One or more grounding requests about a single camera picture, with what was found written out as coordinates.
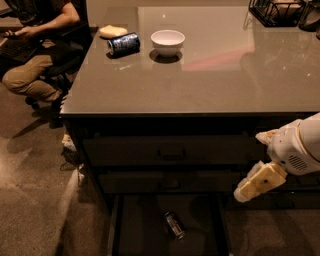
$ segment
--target concrete floor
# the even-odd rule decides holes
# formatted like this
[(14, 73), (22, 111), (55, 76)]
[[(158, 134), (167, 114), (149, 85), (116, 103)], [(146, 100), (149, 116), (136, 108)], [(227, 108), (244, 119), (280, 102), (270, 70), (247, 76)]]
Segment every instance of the concrete floor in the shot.
[(61, 155), (64, 128), (0, 83), (0, 255), (103, 255), (108, 217)]
[[(106, 255), (109, 217), (50, 129), (0, 84), (0, 256)], [(227, 211), (236, 256), (320, 255), (320, 210)]]

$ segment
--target black basket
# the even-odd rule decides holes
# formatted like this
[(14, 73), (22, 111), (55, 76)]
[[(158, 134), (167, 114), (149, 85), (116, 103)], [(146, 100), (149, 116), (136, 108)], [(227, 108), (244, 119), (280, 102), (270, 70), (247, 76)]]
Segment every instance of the black basket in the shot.
[(302, 0), (250, 0), (249, 11), (265, 27), (295, 27), (305, 6)]

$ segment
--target khaki pants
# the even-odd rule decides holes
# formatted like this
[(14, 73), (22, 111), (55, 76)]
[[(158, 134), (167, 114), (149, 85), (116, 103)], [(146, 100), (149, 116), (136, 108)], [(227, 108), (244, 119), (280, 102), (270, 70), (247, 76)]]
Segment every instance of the khaki pants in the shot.
[(52, 102), (59, 97), (61, 91), (40, 80), (39, 76), (67, 56), (70, 46), (61, 41), (46, 40), (43, 47), (26, 64), (6, 72), (2, 83), (15, 94), (29, 96), (43, 102)]

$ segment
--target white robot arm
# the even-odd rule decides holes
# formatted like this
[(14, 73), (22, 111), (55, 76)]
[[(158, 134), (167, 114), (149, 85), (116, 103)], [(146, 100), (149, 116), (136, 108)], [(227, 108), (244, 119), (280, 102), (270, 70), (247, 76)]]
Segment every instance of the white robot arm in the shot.
[(256, 138), (268, 146), (271, 162), (254, 165), (234, 191), (237, 201), (249, 201), (282, 185), (288, 173), (320, 171), (320, 113), (278, 130), (258, 133)]

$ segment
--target drawer handle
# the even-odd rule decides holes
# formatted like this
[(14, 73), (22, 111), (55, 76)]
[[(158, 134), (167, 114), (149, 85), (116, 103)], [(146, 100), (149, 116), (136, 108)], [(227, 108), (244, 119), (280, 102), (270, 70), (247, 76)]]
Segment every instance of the drawer handle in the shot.
[(159, 183), (159, 188), (163, 191), (180, 189), (180, 182), (174, 178), (165, 178)]
[(179, 152), (169, 152), (169, 151), (161, 151), (158, 150), (158, 156), (164, 161), (181, 161), (186, 158), (185, 150), (179, 150)]

